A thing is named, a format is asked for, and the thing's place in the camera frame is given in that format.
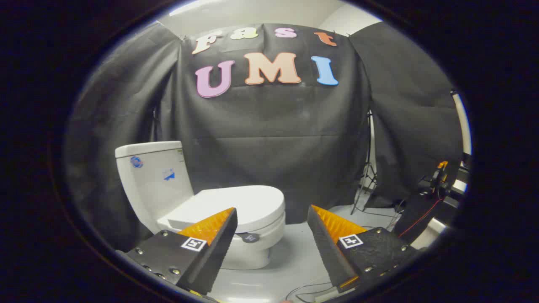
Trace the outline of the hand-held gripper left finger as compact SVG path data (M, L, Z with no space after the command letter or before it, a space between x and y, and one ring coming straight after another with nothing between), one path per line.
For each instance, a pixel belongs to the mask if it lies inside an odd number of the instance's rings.
M125 254L127 261L161 281L207 295L237 228L237 210L227 208L173 232L158 231Z

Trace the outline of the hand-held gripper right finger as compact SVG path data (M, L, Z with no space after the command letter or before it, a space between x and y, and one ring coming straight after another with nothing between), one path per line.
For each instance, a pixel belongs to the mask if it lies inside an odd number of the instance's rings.
M423 253L385 228L367 230L315 205L308 209L307 222L339 293L373 290Z

